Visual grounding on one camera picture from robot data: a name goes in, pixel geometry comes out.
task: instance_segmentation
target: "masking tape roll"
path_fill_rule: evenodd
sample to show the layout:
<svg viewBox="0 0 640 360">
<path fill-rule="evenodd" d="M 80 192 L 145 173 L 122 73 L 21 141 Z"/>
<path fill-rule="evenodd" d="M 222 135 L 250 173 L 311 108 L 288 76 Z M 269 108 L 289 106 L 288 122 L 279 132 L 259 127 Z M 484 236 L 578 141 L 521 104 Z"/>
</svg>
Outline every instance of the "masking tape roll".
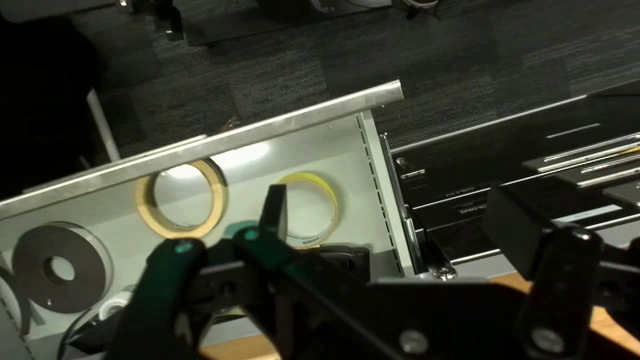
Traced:
<svg viewBox="0 0 640 360">
<path fill-rule="evenodd" d="M 60 279 L 54 261 L 72 266 L 72 279 Z M 111 261 L 101 242 L 87 231 L 54 222 L 23 232 L 11 255 L 18 290 L 37 306 L 73 314 L 93 306 L 111 280 Z"/>
<path fill-rule="evenodd" d="M 172 221 L 168 221 L 156 202 L 154 196 L 154 187 L 156 187 L 156 177 L 145 177 L 139 179 L 136 184 L 136 208 L 138 215 L 142 217 L 144 224 L 154 231 L 156 234 L 172 241 L 172 238 L 204 238 L 209 234 L 217 222 L 222 221 L 224 208 L 225 208 L 225 187 L 224 187 L 224 177 L 217 171 L 217 167 L 209 160 L 196 160 L 189 163 L 189 167 L 197 169 L 201 177 L 207 182 L 207 190 L 213 196 L 213 204 L 209 208 L 209 215 L 199 226 L 178 226 Z"/>
<path fill-rule="evenodd" d="M 131 300 L 131 292 L 118 292 L 111 298 L 107 298 L 97 310 L 100 323 L 104 323 L 113 313 L 126 308 L 130 300 Z"/>
<path fill-rule="evenodd" d="M 328 241 L 340 224 L 340 201 L 337 201 L 336 188 L 325 179 L 322 179 L 314 173 L 293 173 L 293 174 L 284 177 L 278 184 L 285 184 L 288 188 L 289 187 L 307 187 L 307 188 L 316 190 L 317 194 L 322 194 L 332 208 L 332 218 L 322 232 L 293 234 L 288 231 L 288 238 L 302 241 L 302 249 L 317 246 L 323 241 Z"/>
<path fill-rule="evenodd" d="M 15 316 L 15 323 L 19 320 L 19 323 L 18 323 L 18 327 L 19 327 L 19 337 L 25 337 L 25 334 L 30 333 L 30 327 L 31 327 L 31 305 L 25 300 L 23 294 L 19 294 L 13 276 L 11 276 L 6 269 L 0 269 L 0 283 L 4 283 L 4 286 L 7 288 L 7 292 L 11 292 L 11 296 L 13 296 L 13 303 L 15 303 L 13 310 L 15 310 L 18 314 L 13 314 L 13 313 L 9 313 L 9 314 Z"/>
</svg>

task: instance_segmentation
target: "tape roll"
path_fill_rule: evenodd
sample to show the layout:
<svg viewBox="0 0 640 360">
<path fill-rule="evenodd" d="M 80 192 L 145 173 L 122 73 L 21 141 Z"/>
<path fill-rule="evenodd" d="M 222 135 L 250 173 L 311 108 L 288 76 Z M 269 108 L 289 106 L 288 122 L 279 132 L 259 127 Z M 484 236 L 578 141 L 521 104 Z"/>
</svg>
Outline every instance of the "tape roll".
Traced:
<svg viewBox="0 0 640 360">
<path fill-rule="evenodd" d="M 288 188 L 299 187 L 299 188 L 314 190 L 322 198 L 325 198 L 332 208 L 332 217 L 329 217 L 328 226 L 322 229 L 317 234 L 296 234 L 296 232 L 288 231 L 288 238 L 299 241 L 304 249 L 317 246 L 323 241 L 328 241 L 340 224 L 340 201 L 337 201 L 336 188 L 325 179 L 322 179 L 314 173 L 293 173 L 293 174 L 284 177 L 278 184 L 285 184 Z"/>
<path fill-rule="evenodd" d="M 222 221 L 224 208 L 225 208 L 225 187 L 224 187 L 224 177 L 217 171 L 217 167 L 209 160 L 196 160 L 189 163 L 189 167 L 197 169 L 201 177 L 207 182 L 207 190 L 213 196 L 209 215 L 199 226 L 178 226 L 172 221 L 168 221 L 156 202 L 154 196 L 154 187 L 156 187 L 156 177 L 145 177 L 139 179 L 136 184 L 136 208 L 138 215 L 142 217 L 144 224 L 154 231 L 156 234 L 172 241 L 172 238 L 204 238 L 209 234 L 217 222 Z"/>
<path fill-rule="evenodd" d="M 31 306 L 25 296 L 19 294 L 13 276 L 6 269 L 0 269 L 0 283 L 6 284 L 15 300 L 15 310 L 19 313 L 19 337 L 25 337 L 31 329 Z"/>
<path fill-rule="evenodd" d="M 127 306 L 130 300 L 131 300 L 131 292 L 118 292 L 111 298 L 107 298 L 97 310 L 100 323 L 104 323 L 107 316 Z"/>
<path fill-rule="evenodd" d="M 56 274 L 57 259 L 72 266 L 72 279 Z M 73 224 L 46 224 L 23 232 L 13 249 L 11 270 L 23 296 L 61 314 L 93 306 L 111 279 L 111 263 L 100 241 Z"/>
</svg>

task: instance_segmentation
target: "metal frame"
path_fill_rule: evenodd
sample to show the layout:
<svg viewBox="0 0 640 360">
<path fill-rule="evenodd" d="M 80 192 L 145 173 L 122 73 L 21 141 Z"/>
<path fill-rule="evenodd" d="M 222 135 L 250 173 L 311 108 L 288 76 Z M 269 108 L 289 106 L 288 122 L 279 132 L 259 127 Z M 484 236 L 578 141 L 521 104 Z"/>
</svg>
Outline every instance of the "metal frame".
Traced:
<svg viewBox="0 0 640 360">
<path fill-rule="evenodd" d="M 401 86 L 398 81 L 328 100 L 310 108 L 282 114 L 257 124 L 250 124 L 232 132 L 216 135 L 209 139 L 186 142 L 181 146 L 168 146 L 161 151 L 145 153 L 127 160 L 105 165 L 87 173 L 80 173 L 61 182 L 46 188 L 36 188 L 27 194 L 0 202 L 0 218 L 11 218 L 27 211 L 50 206 L 67 198 L 95 192 L 100 188 L 116 187 L 145 174 L 154 174 L 183 163 L 193 163 L 212 155 L 242 149 L 268 139 L 311 128 L 346 114 L 377 108 L 387 102 L 401 100 Z"/>
</svg>

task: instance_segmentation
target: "white tape roll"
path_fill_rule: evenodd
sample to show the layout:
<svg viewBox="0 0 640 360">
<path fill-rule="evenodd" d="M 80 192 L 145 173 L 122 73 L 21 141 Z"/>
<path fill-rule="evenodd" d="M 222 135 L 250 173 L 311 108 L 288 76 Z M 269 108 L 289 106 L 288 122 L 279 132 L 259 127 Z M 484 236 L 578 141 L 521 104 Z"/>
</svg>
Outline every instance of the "white tape roll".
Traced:
<svg viewBox="0 0 640 360">
<path fill-rule="evenodd" d="M 104 323 L 107 316 L 111 316 L 113 313 L 127 306 L 130 300 L 131 300 L 131 292 L 118 292 L 111 298 L 107 298 L 105 303 L 101 303 L 101 306 L 97 310 L 100 323 Z"/>
</svg>

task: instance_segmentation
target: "black tape roll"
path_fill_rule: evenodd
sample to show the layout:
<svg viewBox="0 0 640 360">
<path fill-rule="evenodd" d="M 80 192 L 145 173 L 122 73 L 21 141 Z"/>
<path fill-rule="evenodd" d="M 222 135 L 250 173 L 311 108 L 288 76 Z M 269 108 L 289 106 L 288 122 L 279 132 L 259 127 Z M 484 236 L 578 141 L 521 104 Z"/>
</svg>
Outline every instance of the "black tape roll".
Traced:
<svg viewBox="0 0 640 360">
<path fill-rule="evenodd" d="M 0 269 L 0 283 L 6 284 L 6 288 L 13 294 L 18 310 L 19 310 L 19 337 L 25 337 L 31 329 L 31 306 L 27 305 L 27 300 L 19 294 L 19 290 L 15 288 L 15 280 L 13 276 L 6 270 Z"/>
<path fill-rule="evenodd" d="M 18 290 L 52 313 L 82 313 L 93 306 L 107 286 L 107 259 L 97 241 L 65 224 L 48 224 L 23 232 L 13 249 L 11 269 Z M 52 261 L 64 259 L 73 266 L 73 279 L 54 274 Z"/>
</svg>

